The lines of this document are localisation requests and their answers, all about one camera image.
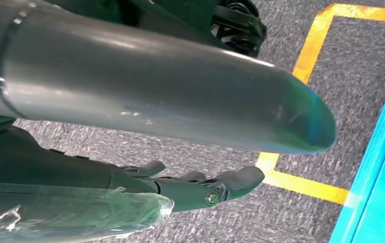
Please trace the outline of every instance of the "bolt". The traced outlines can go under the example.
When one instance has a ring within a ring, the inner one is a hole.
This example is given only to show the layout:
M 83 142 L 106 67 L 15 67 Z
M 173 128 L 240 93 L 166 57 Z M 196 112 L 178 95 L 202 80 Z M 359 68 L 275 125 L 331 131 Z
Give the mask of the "bolt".
M 209 192 L 209 194 L 207 194 L 205 199 L 206 199 L 206 204 L 209 206 L 215 206 L 219 201 L 218 194 L 216 194 L 216 192 L 214 191 Z

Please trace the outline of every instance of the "yellow tape line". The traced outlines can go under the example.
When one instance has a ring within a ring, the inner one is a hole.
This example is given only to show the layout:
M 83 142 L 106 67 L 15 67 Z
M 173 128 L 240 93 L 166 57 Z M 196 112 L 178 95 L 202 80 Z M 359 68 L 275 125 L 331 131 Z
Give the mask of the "yellow tape line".
M 334 16 L 385 21 L 385 8 L 331 4 L 314 19 L 295 64 L 293 75 L 307 84 L 312 75 L 325 37 Z M 349 191 L 343 188 L 289 175 L 275 170 L 279 155 L 262 152 L 256 166 L 266 175 L 263 183 L 317 197 L 337 204 L 344 204 Z

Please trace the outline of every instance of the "gray carpet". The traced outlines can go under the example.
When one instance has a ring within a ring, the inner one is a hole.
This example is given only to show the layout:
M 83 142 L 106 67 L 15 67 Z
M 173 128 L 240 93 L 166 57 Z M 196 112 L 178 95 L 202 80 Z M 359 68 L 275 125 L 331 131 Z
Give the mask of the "gray carpet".
M 292 70 L 314 16 L 332 1 L 256 0 L 269 26 L 260 59 Z M 385 7 L 385 2 L 354 1 Z M 308 156 L 283 155 L 277 170 L 349 188 L 385 100 L 385 23 L 336 18 L 310 81 L 333 109 L 335 146 Z M 20 120 L 43 147 L 117 165 L 163 161 L 164 175 L 191 170 L 216 175 L 253 165 L 258 154 L 93 127 Z M 261 185 L 216 208 L 173 214 L 154 230 L 101 242 L 328 242 L 341 206 Z

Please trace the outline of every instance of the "blue edge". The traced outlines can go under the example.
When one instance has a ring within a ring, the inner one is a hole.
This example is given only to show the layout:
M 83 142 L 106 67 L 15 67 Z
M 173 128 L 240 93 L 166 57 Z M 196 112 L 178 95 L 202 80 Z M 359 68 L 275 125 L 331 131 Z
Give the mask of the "blue edge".
M 385 104 L 330 243 L 385 243 Z

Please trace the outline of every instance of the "plastic wrap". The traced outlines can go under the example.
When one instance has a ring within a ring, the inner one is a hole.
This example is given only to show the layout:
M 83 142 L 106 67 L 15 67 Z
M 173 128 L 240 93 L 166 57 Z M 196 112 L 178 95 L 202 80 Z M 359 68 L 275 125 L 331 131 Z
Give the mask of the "plastic wrap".
M 170 215 L 154 193 L 0 184 L 0 242 L 83 242 L 125 238 Z

